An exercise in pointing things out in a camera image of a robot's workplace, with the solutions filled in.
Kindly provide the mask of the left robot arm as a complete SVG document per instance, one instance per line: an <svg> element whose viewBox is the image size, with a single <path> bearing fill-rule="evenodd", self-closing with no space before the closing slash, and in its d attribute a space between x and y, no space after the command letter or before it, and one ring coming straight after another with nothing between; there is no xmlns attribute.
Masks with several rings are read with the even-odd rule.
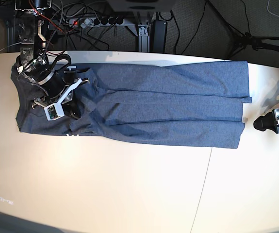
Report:
<svg viewBox="0 0 279 233"><path fill-rule="evenodd" d="M271 130L279 134L279 108L273 109L264 116L259 116L254 122L253 127L261 132Z"/></svg>

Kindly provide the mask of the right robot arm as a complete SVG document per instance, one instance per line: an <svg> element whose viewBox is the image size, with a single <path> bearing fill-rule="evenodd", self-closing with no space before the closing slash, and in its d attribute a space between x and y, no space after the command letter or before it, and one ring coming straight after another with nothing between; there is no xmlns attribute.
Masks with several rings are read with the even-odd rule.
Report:
<svg viewBox="0 0 279 233"><path fill-rule="evenodd" d="M54 54L49 62L51 40L60 29L44 15L51 7L50 0L17 0L15 10L23 13L18 37L21 41L20 55L16 59L17 81L28 87L33 95L28 102L32 108L42 107L47 120L64 116L79 119L81 114L74 90L83 83L71 68L71 58L64 52Z"/></svg>

